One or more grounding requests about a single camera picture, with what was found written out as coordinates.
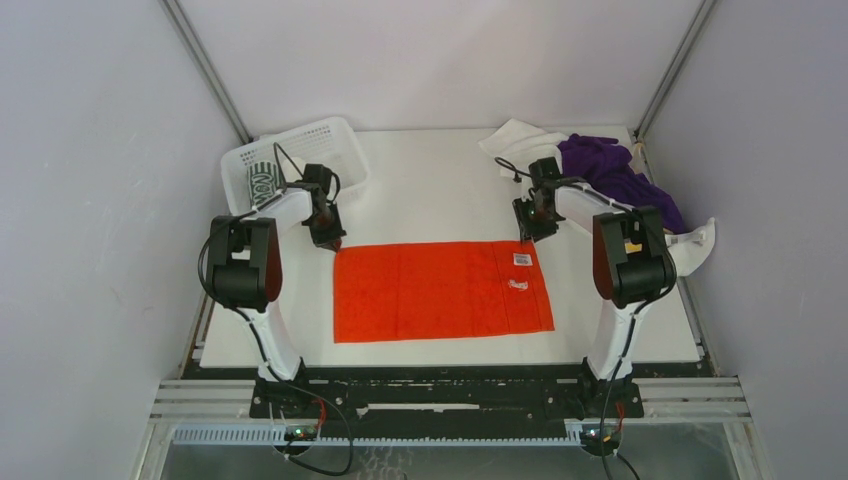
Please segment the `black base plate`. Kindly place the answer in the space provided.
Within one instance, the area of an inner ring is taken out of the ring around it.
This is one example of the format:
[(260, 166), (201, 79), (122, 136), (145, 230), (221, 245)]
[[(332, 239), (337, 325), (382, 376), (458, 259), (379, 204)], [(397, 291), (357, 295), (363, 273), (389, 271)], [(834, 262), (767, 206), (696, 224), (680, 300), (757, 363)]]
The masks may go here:
[(572, 420), (618, 428), (644, 416), (632, 380), (591, 379), (582, 365), (305, 367), (257, 379), (252, 419), (304, 421), (345, 436), (553, 433)]

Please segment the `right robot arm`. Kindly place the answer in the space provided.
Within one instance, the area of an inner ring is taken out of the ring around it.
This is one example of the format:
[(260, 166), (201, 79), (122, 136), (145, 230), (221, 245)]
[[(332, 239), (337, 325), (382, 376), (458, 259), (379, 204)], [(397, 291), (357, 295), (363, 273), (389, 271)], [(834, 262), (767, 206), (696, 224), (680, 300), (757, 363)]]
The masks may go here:
[(525, 170), (501, 157), (495, 161), (516, 181), (530, 183), (526, 197), (513, 202), (521, 241), (551, 237), (565, 220), (591, 236), (592, 278), (603, 304), (585, 359), (593, 379), (577, 393), (584, 412), (605, 415), (618, 400), (612, 382), (632, 372), (631, 349), (646, 312), (676, 283), (677, 269), (661, 214), (651, 206), (621, 203), (582, 178), (564, 176), (553, 157), (537, 160)]

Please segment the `aluminium corner post left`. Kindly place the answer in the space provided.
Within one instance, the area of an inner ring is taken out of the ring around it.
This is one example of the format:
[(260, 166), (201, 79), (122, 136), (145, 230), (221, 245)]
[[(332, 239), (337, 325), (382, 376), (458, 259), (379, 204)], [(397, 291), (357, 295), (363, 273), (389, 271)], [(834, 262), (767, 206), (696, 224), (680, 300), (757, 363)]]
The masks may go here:
[(239, 142), (242, 145), (251, 143), (253, 141), (253, 136), (239, 114), (235, 102), (214, 66), (214, 63), (208, 54), (200, 35), (193, 26), (185, 8), (181, 2), (177, 0), (161, 0), (159, 1), (159, 4), (183, 43), (186, 52), (198, 70), (201, 79), (229, 123), (231, 129), (239, 139)]

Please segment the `small white towel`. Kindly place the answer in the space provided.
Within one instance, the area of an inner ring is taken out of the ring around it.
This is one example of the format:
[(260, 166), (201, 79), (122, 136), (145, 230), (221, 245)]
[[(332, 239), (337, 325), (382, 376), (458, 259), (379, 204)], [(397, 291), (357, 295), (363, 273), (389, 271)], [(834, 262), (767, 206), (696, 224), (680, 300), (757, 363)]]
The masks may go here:
[(481, 150), (491, 158), (503, 158), (520, 170), (543, 158), (562, 161), (559, 145), (568, 136), (561, 132), (548, 132), (517, 119), (510, 119), (489, 137), (478, 142)]

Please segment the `large white towel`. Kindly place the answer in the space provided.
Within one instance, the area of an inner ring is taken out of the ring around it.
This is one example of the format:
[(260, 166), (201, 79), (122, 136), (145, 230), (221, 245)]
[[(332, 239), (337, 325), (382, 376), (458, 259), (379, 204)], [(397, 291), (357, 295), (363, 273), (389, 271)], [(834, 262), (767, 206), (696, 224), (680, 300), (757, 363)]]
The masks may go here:
[[(587, 193), (582, 193), (572, 188), (560, 188), (556, 193), (558, 211), (587, 232), (592, 231), (593, 217), (595, 215), (600, 213), (614, 213), (616, 211), (610, 205), (611, 201), (615, 201), (628, 208), (634, 207), (607, 197), (592, 187), (591, 189), (605, 198), (598, 200)], [(675, 263), (677, 275), (680, 277), (691, 275), (705, 262), (713, 251), (716, 237), (715, 220), (713, 218), (709, 219), (705, 225), (690, 232), (685, 231), (682, 234), (674, 234), (667, 229), (665, 230), (667, 231), (665, 241)]]

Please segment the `white plastic basket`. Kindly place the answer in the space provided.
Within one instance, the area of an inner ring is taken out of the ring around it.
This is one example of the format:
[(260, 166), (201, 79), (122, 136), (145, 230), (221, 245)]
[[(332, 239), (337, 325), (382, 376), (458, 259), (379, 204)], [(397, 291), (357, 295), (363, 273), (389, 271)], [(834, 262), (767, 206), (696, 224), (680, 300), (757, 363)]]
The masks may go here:
[(370, 178), (368, 161), (353, 130), (345, 119), (330, 117), (227, 152), (221, 159), (221, 177), (231, 215), (243, 215), (254, 206), (249, 183), (253, 166), (274, 170), (276, 160), (288, 182), (300, 179), (293, 164), (320, 164), (331, 169), (338, 175), (340, 187), (333, 187), (329, 196), (339, 207), (359, 200)]

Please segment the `orange towel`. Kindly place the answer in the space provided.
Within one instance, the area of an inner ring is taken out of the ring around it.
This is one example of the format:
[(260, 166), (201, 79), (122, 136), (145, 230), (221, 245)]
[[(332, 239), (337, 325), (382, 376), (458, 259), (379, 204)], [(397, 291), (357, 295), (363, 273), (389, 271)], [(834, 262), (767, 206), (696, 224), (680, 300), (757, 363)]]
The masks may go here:
[(374, 343), (552, 331), (530, 242), (357, 246), (334, 261), (334, 340)]

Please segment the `aluminium corner post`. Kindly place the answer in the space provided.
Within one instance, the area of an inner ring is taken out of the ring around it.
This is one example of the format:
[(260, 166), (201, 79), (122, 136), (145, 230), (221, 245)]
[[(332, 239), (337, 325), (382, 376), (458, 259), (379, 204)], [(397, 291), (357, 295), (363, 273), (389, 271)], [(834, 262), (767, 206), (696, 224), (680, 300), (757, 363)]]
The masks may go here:
[(181, 2), (177, 0), (161, 0), (159, 1), (159, 4), (183, 43), (186, 52), (198, 70), (201, 79), (229, 123), (231, 129), (239, 139), (239, 142), (242, 145), (251, 143), (253, 141), (253, 136), (239, 114), (235, 102), (214, 66), (214, 63), (208, 54), (200, 35), (193, 26), (185, 8)]
[(633, 130), (633, 136), (637, 141), (645, 140), (651, 127), (659, 117), (697, 42), (719, 4), (720, 1), (718, 0), (702, 0), (699, 2), (698, 8), (689, 22), (680, 43), (676, 47), (660, 83), (652, 94), (636, 128)]

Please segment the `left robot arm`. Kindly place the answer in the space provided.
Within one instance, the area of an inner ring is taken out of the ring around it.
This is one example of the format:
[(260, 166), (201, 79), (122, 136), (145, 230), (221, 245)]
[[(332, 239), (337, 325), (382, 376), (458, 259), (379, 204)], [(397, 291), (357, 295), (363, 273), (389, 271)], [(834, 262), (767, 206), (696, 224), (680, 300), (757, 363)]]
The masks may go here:
[(198, 258), (201, 286), (245, 321), (257, 345), (258, 372), (267, 381), (281, 382), (273, 401), (290, 417), (310, 409), (313, 392), (295, 379), (302, 357), (278, 305), (284, 280), (279, 237), (304, 226), (315, 247), (338, 252), (346, 234), (336, 204), (339, 176), (310, 163), (298, 173), (289, 182), (279, 164), (250, 167), (247, 210), (215, 217)]

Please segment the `rolled white towel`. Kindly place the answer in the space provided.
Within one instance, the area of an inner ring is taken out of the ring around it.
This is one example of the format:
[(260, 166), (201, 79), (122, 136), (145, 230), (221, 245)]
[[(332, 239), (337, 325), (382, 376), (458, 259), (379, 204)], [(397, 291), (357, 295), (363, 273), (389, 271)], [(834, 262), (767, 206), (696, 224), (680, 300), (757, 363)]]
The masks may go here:
[(306, 166), (304, 159), (297, 156), (291, 158), (282, 156), (280, 158), (280, 164), (286, 184), (301, 183), (303, 181)]

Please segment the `purple towel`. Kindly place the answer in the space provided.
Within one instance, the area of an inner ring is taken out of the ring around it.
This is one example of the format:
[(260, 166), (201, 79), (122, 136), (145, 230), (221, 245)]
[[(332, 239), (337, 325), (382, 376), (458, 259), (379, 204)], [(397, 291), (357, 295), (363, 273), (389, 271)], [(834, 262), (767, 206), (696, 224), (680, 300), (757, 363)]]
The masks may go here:
[(580, 177), (596, 191), (634, 207), (653, 206), (663, 226), (674, 234), (686, 231), (672, 197), (631, 167), (630, 151), (615, 138), (571, 134), (558, 144), (563, 175)]

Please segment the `aluminium corner post right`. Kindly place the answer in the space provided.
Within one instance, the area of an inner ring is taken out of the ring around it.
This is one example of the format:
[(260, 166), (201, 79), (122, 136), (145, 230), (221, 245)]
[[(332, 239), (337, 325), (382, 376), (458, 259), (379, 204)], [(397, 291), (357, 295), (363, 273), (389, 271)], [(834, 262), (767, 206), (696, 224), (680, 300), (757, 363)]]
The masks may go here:
[(720, 1), (718, 0), (702, 0), (699, 2), (698, 8), (689, 22), (680, 43), (676, 47), (660, 83), (652, 94), (636, 128), (633, 130), (633, 136), (637, 141), (645, 140), (651, 127), (659, 117), (697, 42), (719, 4)]

